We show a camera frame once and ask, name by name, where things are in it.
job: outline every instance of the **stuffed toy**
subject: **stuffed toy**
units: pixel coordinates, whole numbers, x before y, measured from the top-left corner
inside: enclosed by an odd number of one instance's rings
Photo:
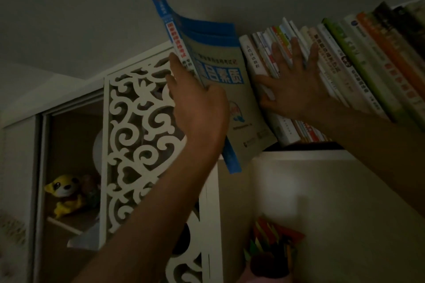
[[[62,175],[45,185],[47,193],[60,199],[54,214],[56,219],[70,214],[86,205],[86,199],[80,193],[81,178],[72,175]]]

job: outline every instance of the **row of books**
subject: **row of books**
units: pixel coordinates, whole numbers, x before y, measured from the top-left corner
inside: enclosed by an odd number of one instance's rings
[[[292,63],[290,39],[298,38],[306,61],[313,43],[319,45],[320,77],[329,95],[347,107],[425,131],[425,1],[391,9],[385,2],[373,12],[348,15],[341,21],[324,18],[316,27],[280,25],[239,38],[251,74],[279,78],[272,55],[278,43]],[[270,99],[270,89],[261,86]],[[267,113],[279,143],[331,141],[303,121]]]

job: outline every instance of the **finger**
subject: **finger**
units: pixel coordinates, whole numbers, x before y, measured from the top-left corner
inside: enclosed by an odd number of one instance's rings
[[[276,112],[278,104],[276,103],[276,101],[272,101],[271,99],[269,99],[266,93],[263,93],[260,99],[260,106],[263,109]]]
[[[170,90],[171,94],[173,95],[174,91],[177,88],[177,82],[176,82],[175,78],[173,76],[169,75],[169,74],[165,76],[165,79],[167,81],[168,89]]]
[[[301,52],[301,47],[296,37],[292,37],[291,47],[292,47],[292,69],[295,71],[301,71],[303,70],[303,54]]]
[[[254,82],[259,83],[259,84],[263,84],[271,89],[277,87],[278,85],[278,80],[276,80],[275,78],[272,78],[270,76],[265,76],[265,75],[256,75],[254,76]]]
[[[190,75],[190,73],[186,71],[176,54],[170,53],[170,55],[168,55],[168,59],[170,60],[170,69],[173,72],[174,77],[177,79],[177,81],[181,78],[184,78],[188,74]]]
[[[311,48],[310,48],[310,55],[309,55],[309,59],[307,60],[307,65],[305,69],[307,71],[312,71],[312,72],[317,71],[318,60],[319,60],[319,47],[317,43],[313,43],[313,45],[311,45]]]
[[[272,44],[272,52],[274,60],[276,61],[276,64],[279,67],[280,76],[282,77],[283,75],[289,73],[290,69],[288,67],[288,63],[286,62],[282,52],[280,51],[278,43]]]

